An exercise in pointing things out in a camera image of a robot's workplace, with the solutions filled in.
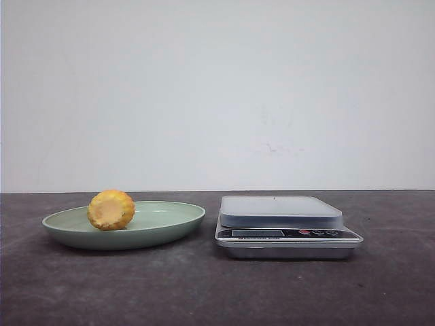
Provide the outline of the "yellow corn cob piece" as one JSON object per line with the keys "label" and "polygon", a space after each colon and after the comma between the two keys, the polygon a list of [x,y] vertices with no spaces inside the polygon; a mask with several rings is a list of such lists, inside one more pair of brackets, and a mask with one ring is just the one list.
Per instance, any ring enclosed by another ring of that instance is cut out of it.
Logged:
{"label": "yellow corn cob piece", "polygon": [[92,198],[87,209],[90,224],[102,231],[123,230],[133,219],[135,203],[126,193],[105,190]]}

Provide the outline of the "silver digital kitchen scale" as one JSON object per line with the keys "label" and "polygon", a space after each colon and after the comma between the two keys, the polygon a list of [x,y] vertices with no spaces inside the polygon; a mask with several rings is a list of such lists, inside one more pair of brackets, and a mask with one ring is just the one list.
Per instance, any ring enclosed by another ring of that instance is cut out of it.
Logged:
{"label": "silver digital kitchen scale", "polygon": [[364,241],[312,196],[224,196],[215,240],[237,259],[346,259]]}

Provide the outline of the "green oval plate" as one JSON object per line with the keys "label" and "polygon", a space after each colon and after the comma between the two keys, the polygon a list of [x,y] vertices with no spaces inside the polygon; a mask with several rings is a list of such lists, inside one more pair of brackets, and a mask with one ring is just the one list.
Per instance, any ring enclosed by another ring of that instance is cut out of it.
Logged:
{"label": "green oval plate", "polygon": [[98,251],[142,249],[179,240],[201,224],[206,210],[195,204],[138,201],[133,219],[122,230],[93,227],[85,206],[48,215],[42,225],[55,241],[68,247]]}

